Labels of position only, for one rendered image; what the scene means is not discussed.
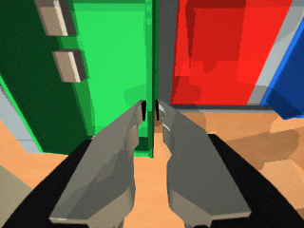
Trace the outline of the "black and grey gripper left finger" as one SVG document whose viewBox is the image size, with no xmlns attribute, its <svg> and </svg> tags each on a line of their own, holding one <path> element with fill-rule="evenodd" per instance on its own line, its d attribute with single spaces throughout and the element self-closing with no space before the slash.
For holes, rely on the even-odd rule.
<svg viewBox="0 0 304 228">
<path fill-rule="evenodd" d="M 135 202 L 140 100 L 84 140 L 19 204 L 2 228 L 123 228 Z M 131 164 L 132 165 L 131 165 Z"/>
</svg>

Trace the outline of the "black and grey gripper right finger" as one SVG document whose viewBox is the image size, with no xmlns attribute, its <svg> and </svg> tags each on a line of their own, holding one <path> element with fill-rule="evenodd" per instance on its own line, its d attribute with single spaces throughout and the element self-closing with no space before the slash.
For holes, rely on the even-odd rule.
<svg viewBox="0 0 304 228">
<path fill-rule="evenodd" d="M 250 163 L 162 99 L 156 100 L 168 204 L 184 228 L 304 228 L 304 219 Z M 172 155 L 173 153 L 173 155 Z"/>
</svg>

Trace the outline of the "green bin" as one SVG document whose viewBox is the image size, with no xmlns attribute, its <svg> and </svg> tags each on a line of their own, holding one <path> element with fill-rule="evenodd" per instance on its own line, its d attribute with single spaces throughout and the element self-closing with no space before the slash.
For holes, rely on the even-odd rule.
<svg viewBox="0 0 304 228">
<path fill-rule="evenodd" d="M 154 159 L 156 0 L 67 0 L 75 34 L 48 36 L 34 0 L 0 0 L 0 84 L 40 152 L 69 155 L 140 100 L 134 157 Z M 78 48 L 62 82 L 52 51 Z"/>
</svg>

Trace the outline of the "blue bin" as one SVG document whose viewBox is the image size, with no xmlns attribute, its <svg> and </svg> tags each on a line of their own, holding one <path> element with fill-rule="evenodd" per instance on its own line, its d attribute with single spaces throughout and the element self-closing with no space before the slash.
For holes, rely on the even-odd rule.
<svg viewBox="0 0 304 228">
<path fill-rule="evenodd" d="M 304 119 L 304 29 L 266 102 L 283 120 Z"/>
</svg>

